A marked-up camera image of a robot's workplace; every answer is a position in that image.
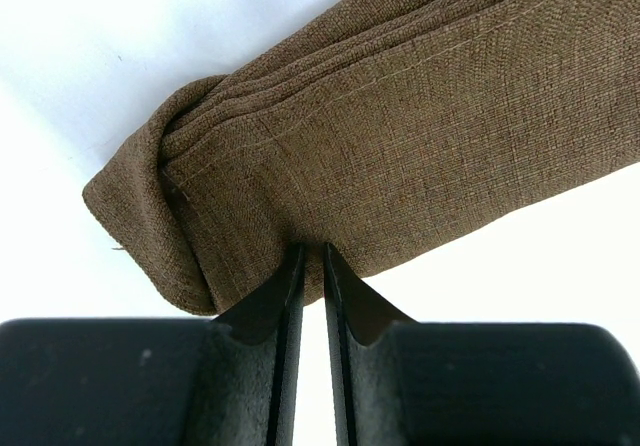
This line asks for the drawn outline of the brown cloth napkin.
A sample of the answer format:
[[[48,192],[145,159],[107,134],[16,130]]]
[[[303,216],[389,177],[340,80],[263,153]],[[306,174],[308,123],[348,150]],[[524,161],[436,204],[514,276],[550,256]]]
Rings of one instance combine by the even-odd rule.
[[[639,159],[639,0],[342,0],[176,91],[83,198],[159,293],[231,308],[306,243],[370,277]]]

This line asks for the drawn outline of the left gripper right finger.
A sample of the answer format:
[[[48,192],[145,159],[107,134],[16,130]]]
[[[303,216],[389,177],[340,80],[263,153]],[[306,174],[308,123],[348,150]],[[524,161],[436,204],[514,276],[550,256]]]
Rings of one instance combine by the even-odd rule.
[[[324,294],[341,445],[635,445],[639,375],[584,323],[421,323],[331,244]]]

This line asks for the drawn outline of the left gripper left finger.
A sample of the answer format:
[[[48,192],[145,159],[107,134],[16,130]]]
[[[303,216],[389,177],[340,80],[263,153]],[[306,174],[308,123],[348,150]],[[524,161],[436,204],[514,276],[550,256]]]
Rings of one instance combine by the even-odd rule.
[[[5,445],[288,445],[305,251],[213,319],[1,327]]]

